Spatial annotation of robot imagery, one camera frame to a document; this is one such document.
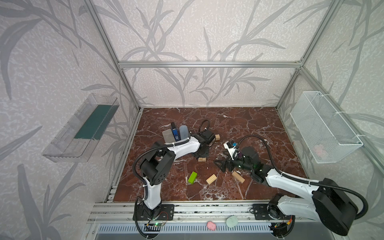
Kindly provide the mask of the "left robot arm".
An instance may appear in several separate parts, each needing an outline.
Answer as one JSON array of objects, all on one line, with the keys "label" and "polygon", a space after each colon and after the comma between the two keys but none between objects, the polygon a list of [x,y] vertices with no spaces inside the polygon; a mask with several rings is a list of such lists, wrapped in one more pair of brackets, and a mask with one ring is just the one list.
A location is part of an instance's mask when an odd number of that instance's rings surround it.
[{"label": "left robot arm", "polygon": [[192,154],[195,158],[206,158],[209,148],[216,140],[216,135],[210,130],[189,134],[184,140],[174,143],[155,142],[143,155],[140,171],[145,182],[144,205],[149,210],[160,207],[161,185],[167,178],[176,159]]}]

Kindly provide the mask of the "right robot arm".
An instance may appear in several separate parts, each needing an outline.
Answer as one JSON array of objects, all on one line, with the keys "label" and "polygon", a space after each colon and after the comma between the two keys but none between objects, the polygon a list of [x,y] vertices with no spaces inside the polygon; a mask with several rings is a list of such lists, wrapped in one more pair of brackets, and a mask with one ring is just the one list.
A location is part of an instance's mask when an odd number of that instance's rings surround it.
[{"label": "right robot arm", "polygon": [[274,167],[261,163],[252,147],[245,147],[241,151],[233,147],[225,150],[225,155],[225,159],[214,161],[222,172],[243,169],[249,171],[255,182],[293,194],[292,197],[276,194],[262,212],[263,215],[274,220],[304,217],[321,222],[337,235],[346,236],[349,233],[358,215],[358,207],[334,181],[327,178],[311,181],[279,173]]}]

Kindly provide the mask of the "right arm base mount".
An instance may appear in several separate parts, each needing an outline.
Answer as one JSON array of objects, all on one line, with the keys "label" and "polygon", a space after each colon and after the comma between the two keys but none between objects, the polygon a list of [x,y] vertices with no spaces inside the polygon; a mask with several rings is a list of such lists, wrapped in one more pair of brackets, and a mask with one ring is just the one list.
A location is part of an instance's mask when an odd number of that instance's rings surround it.
[{"label": "right arm base mount", "polygon": [[249,212],[256,220],[284,221],[287,222],[292,216],[284,215],[277,206],[269,204],[253,204]]}]

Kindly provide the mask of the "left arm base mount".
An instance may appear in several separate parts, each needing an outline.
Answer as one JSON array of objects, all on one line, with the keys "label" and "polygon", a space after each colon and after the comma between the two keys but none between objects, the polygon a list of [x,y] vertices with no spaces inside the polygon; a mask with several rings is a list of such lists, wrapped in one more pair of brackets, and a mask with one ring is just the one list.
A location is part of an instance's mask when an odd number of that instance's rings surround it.
[{"label": "left arm base mount", "polygon": [[136,205],[133,220],[137,221],[171,221],[173,220],[175,205],[160,204],[155,209],[150,210],[145,204]]}]

